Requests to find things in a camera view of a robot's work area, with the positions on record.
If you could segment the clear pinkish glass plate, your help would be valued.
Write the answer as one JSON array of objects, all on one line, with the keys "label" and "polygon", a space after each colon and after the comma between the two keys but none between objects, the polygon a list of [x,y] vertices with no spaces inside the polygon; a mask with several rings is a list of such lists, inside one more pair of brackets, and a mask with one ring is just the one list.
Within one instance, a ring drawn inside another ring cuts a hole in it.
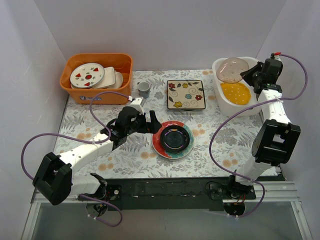
[{"label": "clear pinkish glass plate", "polygon": [[240,73],[249,70],[249,64],[238,57],[225,59],[216,70],[216,77],[229,84],[235,84],[242,80]]}]

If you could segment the round watermelon pattern plate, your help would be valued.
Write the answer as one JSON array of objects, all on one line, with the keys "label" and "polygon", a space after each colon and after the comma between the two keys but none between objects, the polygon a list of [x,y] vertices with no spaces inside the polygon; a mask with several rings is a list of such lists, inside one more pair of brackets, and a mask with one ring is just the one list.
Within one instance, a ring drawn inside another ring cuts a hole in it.
[{"label": "round watermelon pattern plate", "polygon": [[98,63],[85,63],[73,70],[70,85],[74,89],[90,89],[99,84],[105,75],[105,69]]}]

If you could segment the glossy black plate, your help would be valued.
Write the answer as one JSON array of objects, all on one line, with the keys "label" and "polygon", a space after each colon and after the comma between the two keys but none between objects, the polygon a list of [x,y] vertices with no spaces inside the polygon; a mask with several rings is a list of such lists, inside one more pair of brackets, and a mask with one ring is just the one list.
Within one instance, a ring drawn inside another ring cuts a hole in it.
[{"label": "glossy black plate", "polygon": [[160,134],[160,144],[165,151],[173,154],[184,151],[190,144],[187,130],[179,125],[169,125]]}]

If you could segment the cream rectangular plate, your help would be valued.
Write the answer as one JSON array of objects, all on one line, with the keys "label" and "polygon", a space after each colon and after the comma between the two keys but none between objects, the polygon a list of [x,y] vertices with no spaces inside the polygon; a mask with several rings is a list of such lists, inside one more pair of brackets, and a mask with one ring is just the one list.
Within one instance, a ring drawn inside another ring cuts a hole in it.
[{"label": "cream rectangular plate", "polygon": [[113,67],[104,68],[104,76],[100,82],[97,83],[94,89],[105,89],[116,83],[116,71]]}]

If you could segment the small cream plate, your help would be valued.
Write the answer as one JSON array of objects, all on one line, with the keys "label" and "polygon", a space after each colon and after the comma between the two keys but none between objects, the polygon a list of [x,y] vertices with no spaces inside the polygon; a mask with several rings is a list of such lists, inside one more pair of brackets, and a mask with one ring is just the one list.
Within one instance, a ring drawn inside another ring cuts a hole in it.
[{"label": "small cream plate", "polygon": [[123,84],[123,75],[120,72],[115,72],[115,83],[110,85],[110,89],[119,89]]}]

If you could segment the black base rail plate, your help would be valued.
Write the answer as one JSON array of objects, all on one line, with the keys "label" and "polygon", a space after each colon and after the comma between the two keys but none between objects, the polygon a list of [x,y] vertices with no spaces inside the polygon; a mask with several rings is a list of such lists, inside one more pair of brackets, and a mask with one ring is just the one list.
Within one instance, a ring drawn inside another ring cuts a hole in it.
[{"label": "black base rail plate", "polygon": [[120,210],[207,209],[223,211],[227,177],[107,179],[104,200]]}]

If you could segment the large red teal plate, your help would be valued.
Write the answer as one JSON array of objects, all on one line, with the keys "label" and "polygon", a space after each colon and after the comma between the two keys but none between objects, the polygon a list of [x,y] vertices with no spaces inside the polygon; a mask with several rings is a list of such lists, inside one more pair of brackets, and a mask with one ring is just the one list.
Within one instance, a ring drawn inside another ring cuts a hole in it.
[{"label": "large red teal plate", "polygon": [[[170,125],[181,126],[181,127],[185,128],[190,135],[190,143],[189,143],[188,147],[180,153],[167,152],[162,147],[162,145],[160,143],[161,132],[164,130],[165,127],[168,127]],[[170,160],[181,159],[181,158],[185,157],[186,155],[188,155],[193,148],[193,144],[194,144],[194,135],[193,135],[192,131],[190,130],[190,128],[187,125],[185,125],[184,123],[182,123],[180,121],[175,121],[175,120],[174,121],[166,121],[166,122],[162,123],[162,128],[159,130],[159,132],[152,136],[152,145],[153,145],[153,148],[155,149],[155,151],[160,156],[162,156],[166,159],[170,159]]]}]

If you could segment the yellow dotted scalloped plate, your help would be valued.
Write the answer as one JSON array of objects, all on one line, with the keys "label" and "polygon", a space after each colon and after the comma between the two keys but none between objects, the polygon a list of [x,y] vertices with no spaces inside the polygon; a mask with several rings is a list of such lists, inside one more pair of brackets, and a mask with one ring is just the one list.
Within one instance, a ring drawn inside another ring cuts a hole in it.
[{"label": "yellow dotted scalloped plate", "polygon": [[251,100],[251,92],[243,83],[220,84],[224,97],[235,105],[247,105]]}]

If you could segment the dark plate under square plate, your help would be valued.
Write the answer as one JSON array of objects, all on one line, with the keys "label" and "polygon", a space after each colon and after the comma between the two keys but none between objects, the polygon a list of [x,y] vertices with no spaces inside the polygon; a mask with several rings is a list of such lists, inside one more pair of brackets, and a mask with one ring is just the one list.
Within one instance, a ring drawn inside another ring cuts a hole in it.
[{"label": "dark plate under square plate", "polygon": [[186,112],[186,113],[193,113],[193,112],[198,112],[197,109],[181,109],[181,112]]}]

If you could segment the small grey white cup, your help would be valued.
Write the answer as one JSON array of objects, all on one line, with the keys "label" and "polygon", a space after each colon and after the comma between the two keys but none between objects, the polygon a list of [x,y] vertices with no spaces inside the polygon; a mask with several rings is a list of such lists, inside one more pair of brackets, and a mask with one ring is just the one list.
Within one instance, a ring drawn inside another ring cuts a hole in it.
[{"label": "small grey white cup", "polygon": [[147,99],[150,95],[151,85],[148,82],[138,82],[137,89],[140,97]]}]

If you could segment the floral patterned table mat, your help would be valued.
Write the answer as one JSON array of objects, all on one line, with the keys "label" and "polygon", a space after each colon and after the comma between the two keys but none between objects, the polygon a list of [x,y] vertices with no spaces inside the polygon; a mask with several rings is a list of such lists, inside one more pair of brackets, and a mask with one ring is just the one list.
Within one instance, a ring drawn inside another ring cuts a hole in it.
[{"label": "floral patterned table mat", "polygon": [[[167,109],[168,80],[201,80],[206,108],[197,112],[174,112]],[[80,171],[80,175],[97,173],[107,179],[120,178],[186,178],[226,177],[241,167],[251,156],[252,143],[258,133],[260,115],[236,117],[226,126],[213,87],[210,70],[135,71],[132,94],[138,94],[138,82],[151,86],[144,104],[146,112],[154,110],[160,122],[180,121],[193,133],[191,152],[178,160],[157,154],[150,134],[133,134],[111,153],[102,155]]]}]

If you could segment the square floral plate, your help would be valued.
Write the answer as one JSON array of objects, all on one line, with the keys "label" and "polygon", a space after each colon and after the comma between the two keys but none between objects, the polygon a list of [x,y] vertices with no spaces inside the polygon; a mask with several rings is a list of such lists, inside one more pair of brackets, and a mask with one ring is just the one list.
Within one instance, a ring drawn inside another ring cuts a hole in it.
[{"label": "square floral plate", "polygon": [[168,80],[167,108],[173,111],[202,111],[206,109],[204,85],[201,80]]}]

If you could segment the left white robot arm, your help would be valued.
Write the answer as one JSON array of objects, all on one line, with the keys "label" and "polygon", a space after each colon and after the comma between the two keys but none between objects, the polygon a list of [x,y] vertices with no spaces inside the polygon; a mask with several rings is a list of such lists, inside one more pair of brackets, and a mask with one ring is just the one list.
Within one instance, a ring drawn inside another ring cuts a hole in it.
[{"label": "left white robot arm", "polygon": [[75,174],[96,158],[117,149],[134,133],[156,134],[162,125],[153,110],[149,115],[150,121],[147,121],[145,113],[126,106],[90,143],[60,155],[52,152],[46,154],[32,181],[33,186],[54,206],[69,196],[103,200],[108,183],[102,176],[96,173],[85,176]]}]

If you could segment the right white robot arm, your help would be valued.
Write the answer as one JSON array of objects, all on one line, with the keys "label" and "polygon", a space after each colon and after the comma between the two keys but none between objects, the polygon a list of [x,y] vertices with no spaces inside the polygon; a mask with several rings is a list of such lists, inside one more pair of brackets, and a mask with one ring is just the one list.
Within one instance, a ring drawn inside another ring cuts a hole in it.
[{"label": "right white robot arm", "polygon": [[226,193],[232,199],[249,194],[253,182],[266,170],[286,164],[300,136],[301,128],[291,123],[281,101],[282,88],[277,80],[282,70],[282,61],[272,55],[265,62],[257,62],[251,69],[240,73],[242,79],[253,87],[264,123],[253,141],[250,159],[228,179]]}]

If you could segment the orange plastic bin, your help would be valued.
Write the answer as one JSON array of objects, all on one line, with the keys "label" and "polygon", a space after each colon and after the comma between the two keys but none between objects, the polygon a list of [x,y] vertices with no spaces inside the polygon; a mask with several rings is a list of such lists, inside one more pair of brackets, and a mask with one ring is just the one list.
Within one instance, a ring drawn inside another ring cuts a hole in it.
[{"label": "orange plastic bin", "polygon": [[[115,89],[73,89],[70,82],[72,71],[87,63],[98,63],[103,67],[113,67],[115,71],[121,73],[123,77],[121,87]],[[93,101],[96,105],[124,105],[128,102],[125,96],[130,96],[132,93],[132,76],[133,59],[126,53],[79,53],[67,60],[59,83],[61,88],[78,104],[89,104],[93,97],[97,97],[97,99]],[[98,95],[104,91],[117,92],[125,96],[114,93]]]}]

